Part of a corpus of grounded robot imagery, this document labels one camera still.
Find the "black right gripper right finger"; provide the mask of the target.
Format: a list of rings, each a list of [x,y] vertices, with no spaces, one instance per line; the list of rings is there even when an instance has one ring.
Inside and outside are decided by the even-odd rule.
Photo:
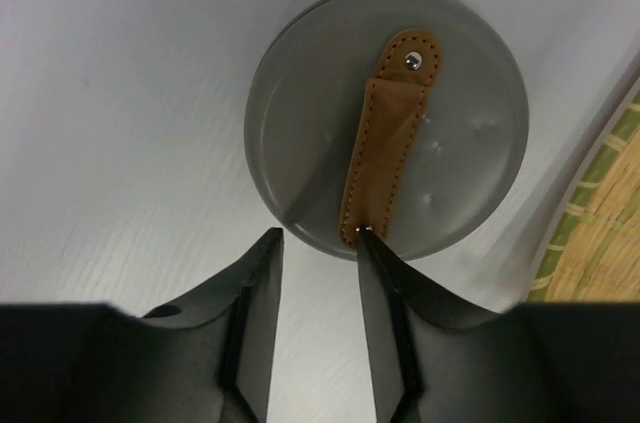
[[[635,422],[635,303],[477,306],[357,233],[380,422]]]

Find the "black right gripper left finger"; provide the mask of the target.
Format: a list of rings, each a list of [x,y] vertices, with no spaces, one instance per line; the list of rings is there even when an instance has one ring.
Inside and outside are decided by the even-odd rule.
[[[5,422],[263,422],[284,235],[135,317],[106,303],[1,308]]]

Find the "bamboo woven tray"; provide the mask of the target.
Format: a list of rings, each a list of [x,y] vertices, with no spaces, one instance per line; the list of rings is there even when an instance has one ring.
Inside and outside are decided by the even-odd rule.
[[[624,97],[541,245],[529,302],[639,300],[639,87]]]

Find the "grey canister lid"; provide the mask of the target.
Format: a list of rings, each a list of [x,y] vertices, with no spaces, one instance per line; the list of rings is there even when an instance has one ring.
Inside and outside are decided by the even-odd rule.
[[[367,227],[415,260],[496,210],[529,108],[497,32],[458,0],[322,0],[262,58],[247,100],[250,174],[309,246],[353,259]]]

